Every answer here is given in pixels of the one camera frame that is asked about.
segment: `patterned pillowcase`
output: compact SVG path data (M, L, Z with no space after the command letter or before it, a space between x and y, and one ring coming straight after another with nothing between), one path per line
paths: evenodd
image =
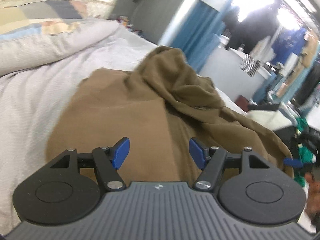
M86 17L86 5L71 0L47 0L0 8L0 41L72 32Z

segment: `blue curtain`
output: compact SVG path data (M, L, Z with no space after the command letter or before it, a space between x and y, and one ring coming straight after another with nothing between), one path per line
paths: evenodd
M262 101L266 97L267 87L269 87L269 90L273 89L272 83L274 83L275 79L276 79L276 74L272 72L271 76L268 79L266 79L263 82L262 86L253 94L252 100L257 104L259 104L260 101Z
M198 0L170 47L181 49L188 64L199 73L211 52L219 45L225 28L222 22L233 0L228 0L220 12Z

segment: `white bedsheet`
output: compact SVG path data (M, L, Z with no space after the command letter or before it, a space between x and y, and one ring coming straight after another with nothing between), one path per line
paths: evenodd
M84 78L101 67L132 71L156 46L124 28L70 57L0 78L0 233L20 221L17 185L45 164L44 151L61 112ZM226 105L244 113L220 91Z

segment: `green cloth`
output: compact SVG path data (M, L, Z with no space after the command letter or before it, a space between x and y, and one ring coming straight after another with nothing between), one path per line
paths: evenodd
M300 135L306 128L308 128L308 123L305 118L297 118L297 135ZM298 144L299 156L302 163L312 163L313 154L309 149L302 144ZM294 172L294 180L298 182L302 187L305 186L306 181L304 177L300 175L299 171Z

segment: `brown towel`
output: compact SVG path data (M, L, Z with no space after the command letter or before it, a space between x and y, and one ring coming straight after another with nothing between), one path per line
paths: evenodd
M90 152L122 137L131 143L119 170L126 183L193 182L200 171L188 152L191 137L231 153L251 146L281 169L291 157L272 131L225 107L211 80L168 47L151 52L134 72L99 69L84 80L48 141L47 161L66 148Z

